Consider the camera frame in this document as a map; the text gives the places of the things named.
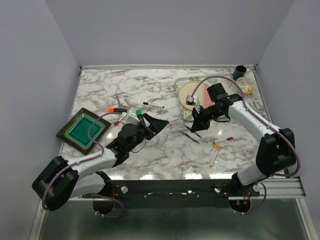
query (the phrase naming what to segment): blue cup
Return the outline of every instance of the blue cup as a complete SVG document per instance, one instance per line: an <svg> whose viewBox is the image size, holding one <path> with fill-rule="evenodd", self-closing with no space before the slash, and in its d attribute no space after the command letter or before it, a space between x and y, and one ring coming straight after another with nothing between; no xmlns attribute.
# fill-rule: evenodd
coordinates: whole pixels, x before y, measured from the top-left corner
<svg viewBox="0 0 320 240"><path fill-rule="evenodd" d="M245 75L247 69L243 65L236 66L232 75L233 80L237 80Z"/></svg>

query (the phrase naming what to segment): gray wall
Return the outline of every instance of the gray wall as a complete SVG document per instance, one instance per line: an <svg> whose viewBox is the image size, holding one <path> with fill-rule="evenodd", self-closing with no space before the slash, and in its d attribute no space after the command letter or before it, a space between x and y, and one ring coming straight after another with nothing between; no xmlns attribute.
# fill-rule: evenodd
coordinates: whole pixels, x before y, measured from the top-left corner
<svg viewBox="0 0 320 240"><path fill-rule="evenodd" d="M0 239L28 239L79 67L43 0L0 1Z"/></svg>
<svg viewBox="0 0 320 240"><path fill-rule="evenodd" d="M293 0L46 0L81 65L256 64Z"/></svg>
<svg viewBox="0 0 320 240"><path fill-rule="evenodd" d="M258 65L273 121L295 133L306 203L320 236L320 1L296 0Z"/></svg>

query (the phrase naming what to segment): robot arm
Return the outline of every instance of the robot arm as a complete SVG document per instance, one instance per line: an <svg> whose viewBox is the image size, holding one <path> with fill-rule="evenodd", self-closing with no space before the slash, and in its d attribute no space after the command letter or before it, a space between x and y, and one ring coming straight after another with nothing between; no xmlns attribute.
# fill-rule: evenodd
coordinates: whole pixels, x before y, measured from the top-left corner
<svg viewBox="0 0 320 240"><path fill-rule="evenodd" d="M146 126L143 119L137 124L125 124L117 138L104 148L103 154L99 151L70 160L65 160L62 156L55 157L32 184L33 190L41 199L50 187L45 199L47 208L54 211L64 205L70 197L100 192L106 182L111 180L99 171L122 164L137 145L144 140L151 140L169 123L146 113L143 117L150 123L149 126ZM81 163L89 158L94 160ZM63 169L63 174L51 184L53 178Z"/></svg>
<svg viewBox="0 0 320 240"><path fill-rule="evenodd" d="M268 178L270 175L296 163L296 157L288 144L270 129L279 130L295 146L294 133L289 128L280 129L278 126L265 120L258 113L255 113L260 121L266 123L265 126L248 112L244 107L240 95L228 95L221 83L212 85L207 91L215 104L206 109L202 106L197 107L197 104L195 104L196 107L192 110L194 121L191 131L207 130L210 127L211 120L216 120L221 116L229 116L249 131L259 143L255 163L232 176L232 188L235 190L241 189L259 180ZM187 98L187 104L194 105L188 99L190 98Z"/></svg>

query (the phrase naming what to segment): white marble surface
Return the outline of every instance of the white marble surface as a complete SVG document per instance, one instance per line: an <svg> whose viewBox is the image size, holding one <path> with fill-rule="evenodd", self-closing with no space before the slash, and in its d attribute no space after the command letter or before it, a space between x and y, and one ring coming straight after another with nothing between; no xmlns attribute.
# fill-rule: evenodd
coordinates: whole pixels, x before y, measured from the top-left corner
<svg viewBox="0 0 320 240"><path fill-rule="evenodd" d="M139 153L130 153L123 164L106 169L111 179L118 180L179 180L179 179L218 179L230 176L253 163L258 150L257 141L234 120L228 123L211 122L207 131L198 132L203 139L197 144L180 133L190 133L180 115L174 82L178 78L203 75L218 75L232 72L231 69L126 69L126 70L83 70L76 93L72 116L81 108L86 108L101 115L108 108L117 107L115 93L126 107L140 108L143 113L152 117L168 120L169 125L147 141ZM254 79L249 71L247 76ZM259 113L266 117L258 91L254 93L259 105ZM156 108L143 105L143 102L165 106ZM109 122L119 117L106 116ZM99 140L106 146L117 137L122 122L111 131L107 131ZM221 150L212 168L206 164L208 155L213 149L212 141L234 137L233 141L221 143ZM77 158L82 153L64 144L62 156L65 159Z"/></svg>

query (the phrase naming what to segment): wire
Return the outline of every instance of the wire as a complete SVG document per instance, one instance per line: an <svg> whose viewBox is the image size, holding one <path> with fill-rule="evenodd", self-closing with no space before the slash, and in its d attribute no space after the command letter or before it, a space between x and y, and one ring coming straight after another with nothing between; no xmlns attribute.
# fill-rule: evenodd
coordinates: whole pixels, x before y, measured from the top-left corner
<svg viewBox="0 0 320 240"><path fill-rule="evenodd" d="M223 117L218 117L218 118L214 118L213 121L217 122L217 123L228 123L231 121L231 118L229 116L224 116L227 120L219 120L219 119L223 119Z"/></svg>
<svg viewBox="0 0 320 240"><path fill-rule="evenodd" d="M255 207L255 208L252 209L251 211L241 212L242 215L249 215L249 214L255 213L255 212L258 211L258 210L262 207L262 205L265 203L266 198L267 198L267 188L266 188L266 186L265 186L262 182L259 182L259 183L262 185L262 187L263 187L263 189L264 189L264 196L263 196L262 201L260 202L259 206Z"/></svg>
<svg viewBox="0 0 320 240"><path fill-rule="evenodd" d="M118 216L108 216L108 215L104 215L104 214L102 214L102 213L100 213L100 212L98 212L98 211L95 212L95 215L101 216L102 218L106 218L106 219L118 219L118 218L120 218L120 217L125 213L126 208L125 208L125 206L124 206L119 200L117 200L117 199L115 199L115 198L112 198L112 197L108 197L108 196L102 196L102 195L100 195L100 194L93 194L93 195L94 195L94 196L97 196L97 197L99 197L99 198L111 200L114 204L117 203L117 204L119 204L119 205L121 206L121 208L122 208L122 212L121 212Z"/></svg>
<svg viewBox="0 0 320 240"><path fill-rule="evenodd" d="M144 149L144 147L146 146L146 144L147 144L147 141L144 139L144 145L143 145L143 147L139 150L139 151L131 151L133 154L136 154L136 153L138 153L138 152L140 152L142 149Z"/></svg>
<svg viewBox="0 0 320 240"><path fill-rule="evenodd" d="M295 158L296 158L296 169L294 170L294 172L289 173L289 174L278 174L278 173L274 173L274 176L281 176L281 177L292 177L294 175L296 175L299 170L300 170L300 157L299 154L297 152L297 150L295 149L295 147L291 144L291 142L281 133L279 132L277 129L275 129L274 127L270 126L268 122L266 122L260 115L256 114L254 111L252 111L246 103L245 100L245 94L244 92L241 90L240 86L236 83L235 80L230 79L228 77L225 76L208 76L205 79L203 79L202 81L199 82L199 84L195 87L195 89L193 90L191 97L194 96L195 92L197 91L197 89L199 88L199 86L206 80L208 79L212 79L212 78L222 78L222 79L226 79L230 82L232 82L236 88L239 90L239 92L241 93L241 97L242 97L242 102L243 102L243 106L244 108L255 118L257 119L260 123L262 123L264 126L268 127L269 129L271 129L274 133L276 133L280 138L282 138L286 144L288 144L288 146L291 148L291 150L293 151Z"/></svg>
<svg viewBox="0 0 320 240"><path fill-rule="evenodd" d="M243 198L243 203L244 204L247 204L248 203L248 201L250 200L250 198L251 198L251 193L250 193L250 191L248 191L248 198L246 199L246 196L244 196L244 198Z"/></svg>
<svg viewBox="0 0 320 240"><path fill-rule="evenodd" d="M46 206L46 200L47 200L47 196L48 196L49 190L52 188L54 182L55 182L66 170L74 167L75 165L83 164L83 163L89 162L89 161L91 161L91 160L97 159L97 158L101 157L101 156L104 154L104 152L105 152L104 147L103 147L99 142L97 142L96 140L94 140L94 139L91 137L91 129L92 129L92 127L93 127L101 118L103 118L104 116L109 115L109 114L121 114L121 113L119 113L119 112L107 112L107 113L105 113L105 114L102 114L100 117L98 117L98 118L92 123L92 125L89 127L89 130L88 130L88 137L89 137L89 139L90 139L92 142L94 142L95 144L97 144L97 145L101 148L101 154L98 154L98 155L96 155L96 156L92 156L92 157L83 159L83 160L81 160L81 161L79 161L79 162L74 162L74 163L72 163L72 164L64 167L63 169L61 169L61 170L52 178L52 180L50 181L50 183L48 184L48 186L46 187L46 189L45 189L45 191L44 191L44 194L43 194L43 196L42 196L42 208L43 208L44 210L47 210L47 209L48 209L47 206Z"/></svg>

